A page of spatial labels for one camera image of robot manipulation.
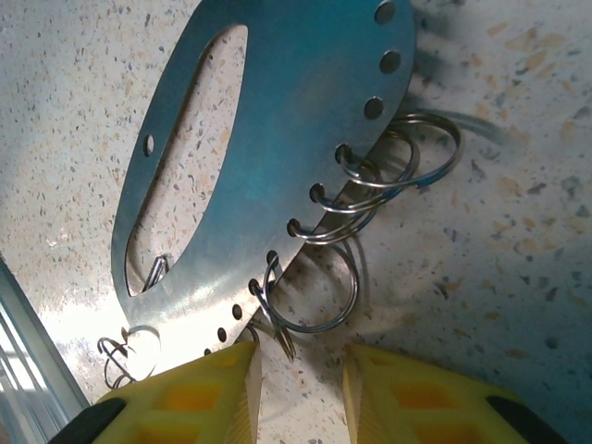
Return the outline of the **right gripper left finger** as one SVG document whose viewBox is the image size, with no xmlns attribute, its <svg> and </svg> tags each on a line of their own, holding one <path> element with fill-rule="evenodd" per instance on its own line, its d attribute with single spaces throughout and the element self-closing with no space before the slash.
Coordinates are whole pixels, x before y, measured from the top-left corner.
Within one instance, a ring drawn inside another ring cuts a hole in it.
<svg viewBox="0 0 592 444">
<path fill-rule="evenodd" d="M 54 443 L 254 443 L 262 390 L 258 342 L 221 351 L 107 393 Z"/>
</svg>

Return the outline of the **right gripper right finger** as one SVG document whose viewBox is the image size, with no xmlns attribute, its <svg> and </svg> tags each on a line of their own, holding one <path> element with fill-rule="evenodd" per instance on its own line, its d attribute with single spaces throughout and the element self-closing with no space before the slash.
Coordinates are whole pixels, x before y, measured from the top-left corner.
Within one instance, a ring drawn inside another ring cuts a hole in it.
<svg viewBox="0 0 592 444">
<path fill-rule="evenodd" d="M 353 443 L 562 443 L 512 393 L 360 344 L 345 347 L 343 402 Z"/>
</svg>

